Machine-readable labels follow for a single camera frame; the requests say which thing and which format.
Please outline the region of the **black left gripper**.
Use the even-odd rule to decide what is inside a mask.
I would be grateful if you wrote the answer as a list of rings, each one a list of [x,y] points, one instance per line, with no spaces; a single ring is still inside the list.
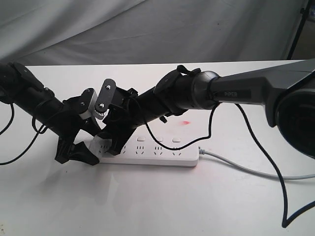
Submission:
[[[99,159],[91,153],[86,144],[84,142],[74,143],[80,130],[84,130],[93,137],[101,132],[94,117],[82,119],[77,113],[79,97],[76,96],[63,101],[61,111],[49,120],[48,127],[59,137],[55,160],[59,163],[73,160],[88,165],[96,165],[99,163]]]

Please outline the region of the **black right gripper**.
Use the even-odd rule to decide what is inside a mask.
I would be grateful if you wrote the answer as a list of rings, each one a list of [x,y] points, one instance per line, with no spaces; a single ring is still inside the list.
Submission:
[[[112,140],[108,150],[111,155],[120,154],[133,135],[133,129],[144,125],[148,120],[145,117],[146,98],[147,92],[139,94],[133,88],[116,88],[109,112],[103,120],[106,126],[97,134],[104,140]]]

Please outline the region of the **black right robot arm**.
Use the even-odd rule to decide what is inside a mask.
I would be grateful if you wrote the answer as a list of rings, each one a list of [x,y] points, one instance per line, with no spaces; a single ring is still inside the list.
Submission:
[[[220,76],[179,65],[153,88],[138,94],[118,88],[99,137],[119,154],[137,127],[189,109],[211,110],[220,103],[260,105],[270,127],[300,153],[315,155],[315,61]]]

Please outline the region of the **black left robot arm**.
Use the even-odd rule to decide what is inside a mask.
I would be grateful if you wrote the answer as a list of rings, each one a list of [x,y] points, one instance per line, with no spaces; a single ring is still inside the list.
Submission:
[[[88,111],[84,96],[59,101],[52,90],[46,88],[30,70],[20,63],[1,64],[0,100],[5,104],[16,104],[27,112],[32,121],[39,121],[43,127],[37,135],[50,129],[58,135],[55,160],[61,164],[79,161],[91,166],[99,163],[84,142],[75,144],[80,130],[95,136],[100,127]]]

